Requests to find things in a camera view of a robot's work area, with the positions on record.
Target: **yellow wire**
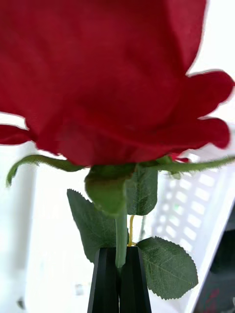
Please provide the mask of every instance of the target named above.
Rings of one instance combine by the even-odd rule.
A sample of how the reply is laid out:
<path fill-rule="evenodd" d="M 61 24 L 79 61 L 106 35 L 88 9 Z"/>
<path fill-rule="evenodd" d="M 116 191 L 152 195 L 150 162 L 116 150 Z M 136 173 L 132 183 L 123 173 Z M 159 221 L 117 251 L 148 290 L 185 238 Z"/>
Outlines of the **yellow wire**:
<path fill-rule="evenodd" d="M 131 219 L 130 219 L 130 238 L 129 238 L 129 244 L 128 246 L 131 246 L 132 245 L 132 237 L 133 237 L 133 219 L 134 219 L 135 215 L 132 215 L 131 216 Z"/>

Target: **leaf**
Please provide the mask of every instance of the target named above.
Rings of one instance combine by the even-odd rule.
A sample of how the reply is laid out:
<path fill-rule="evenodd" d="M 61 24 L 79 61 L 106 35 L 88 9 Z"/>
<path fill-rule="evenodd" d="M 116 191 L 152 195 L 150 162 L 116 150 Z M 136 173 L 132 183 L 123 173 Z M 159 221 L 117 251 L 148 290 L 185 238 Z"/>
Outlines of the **leaf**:
<path fill-rule="evenodd" d="M 235 161 L 235 156 L 228 156 L 222 159 L 209 161 L 209 162 L 199 162 L 199 163 L 178 163 L 172 162 L 171 164 L 159 164 L 157 161 L 151 161 L 146 163 L 141 163 L 142 166 L 151 167 L 157 171 L 169 171 L 174 173 L 180 172 L 195 172 L 204 171 L 210 168 L 218 168 L 223 165 L 233 163 Z"/>
<path fill-rule="evenodd" d="M 148 288 L 163 299 L 178 299 L 198 284 L 197 269 L 182 247 L 160 237 L 140 241 Z"/>
<path fill-rule="evenodd" d="M 12 179 L 15 177 L 18 167 L 23 164 L 35 164 L 39 165 L 40 163 L 44 163 L 46 165 L 55 167 L 57 169 L 66 171 L 66 172 L 76 172 L 84 168 L 84 166 L 74 165 L 68 160 L 59 160 L 55 158 L 51 158 L 48 156 L 42 155 L 30 155 L 25 156 L 20 161 L 16 162 L 10 169 L 9 173 L 7 174 L 6 178 L 6 186 L 10 186 L 12 183 Z"/>
<path fill-rule="evenodd" d="M 136 167 L 126 183 L 127 213 L 147 215 L 157 203 L 158 172 L 151 168 Z"/>
<path fill-rule="evenodd" d="M 135 164 L 96 165 L 85 178 L 86 192 L 95 207 L 116 218 L 126 205 L 125 182 L 131 178 Z"/>
<path fill-rule="evenodd" d="M 116 246 L 115 220 L 97 211 L 94 204 L 83 198 L 79 192 L 68 189 L 67 196 L 86 257 L 94 262 L 99 248 Z"/>

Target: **red petal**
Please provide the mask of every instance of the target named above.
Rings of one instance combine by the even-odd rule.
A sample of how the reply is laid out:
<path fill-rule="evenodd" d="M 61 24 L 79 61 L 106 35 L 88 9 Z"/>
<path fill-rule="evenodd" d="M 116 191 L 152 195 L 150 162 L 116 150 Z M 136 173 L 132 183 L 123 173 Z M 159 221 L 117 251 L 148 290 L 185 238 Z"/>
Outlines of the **red petal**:
<path fill-rule="evenodd" d="M 0 125 L 0 144 L 2 145 L 19 145 L 32 140 L 34 138 L 30 131 L 16 126 Z"/>
<path fill-rule="evenodd" d="M 172 31 L 187 71 L 198 52 L 206 0 L 163 0 L 163 2 L 168 8 Z"/>
<path fill-rule="evenodd" d="M 145 133 L 124 129 L 103 115 L 81 109 L 64 118 L 61 127 L 50 138 L 51 144 L 47 139 L 45 136 L 41 140 L 41 149 L 46 143 L 72 162 L 89 166 L 147 161 L 173 152 L 198 149 L 208 143 L 225 148 L 230 135 L 226 123 L 215 118 Z"/>
<path fill-rule="evenodd" d="M 234 81 L 223 71 L 201 73 L 187 78 L 183 97 L 175 108 L 175 122 L 205 116 L 227 100 Z"/>
<path fill-rule="evenodd" d="M 198 49 L 204 7 L 205 0 L 2 1 L 0 89 L 37 134 L 71 99 L 126 127 L 162 125 Z"/>

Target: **dark object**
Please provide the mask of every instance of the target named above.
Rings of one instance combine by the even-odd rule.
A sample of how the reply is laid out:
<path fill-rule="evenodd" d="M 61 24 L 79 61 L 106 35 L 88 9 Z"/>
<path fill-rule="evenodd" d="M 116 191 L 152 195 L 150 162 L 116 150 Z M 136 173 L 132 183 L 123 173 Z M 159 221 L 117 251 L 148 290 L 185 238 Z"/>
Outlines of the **dark object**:
<path fill-rule="evenodd" d="M 18 306 L 19 306 L 22 310 L 25 310 L 25 304 L 24 304 L 24 299 L 23 299 L 23 297 L 20 297 L 20 298 L 17 300 L 17 304 L 18 304 Z"/>
<path fill-rule="evenodd" d="M 197 309 L 199 313 L 235 313 L 235 204 Z"/>
<path fill-rule="evenodd" d="M 118 313 L 115 248 L 100 248 L 95 255 L 88 313 Z"/>
<path fill-rule="evenodd" d="M 151 313 L 141 251 L 128 247 L 121 280 L 115 248 L 101 248 L 95 257 L 88 313 Z"/>

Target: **green stem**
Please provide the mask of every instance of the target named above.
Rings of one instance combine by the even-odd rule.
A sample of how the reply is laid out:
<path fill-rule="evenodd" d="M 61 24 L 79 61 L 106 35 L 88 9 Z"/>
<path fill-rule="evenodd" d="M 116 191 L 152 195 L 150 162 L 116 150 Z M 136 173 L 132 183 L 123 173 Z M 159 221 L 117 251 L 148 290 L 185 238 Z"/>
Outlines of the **green stem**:
<path fill-rule="evenodd" d="M 116 222 L 116 260 L 115 265 L 121 268 L 126 262 L 127 246 L 127 210 L 126 207 L 115 219 Z"/>

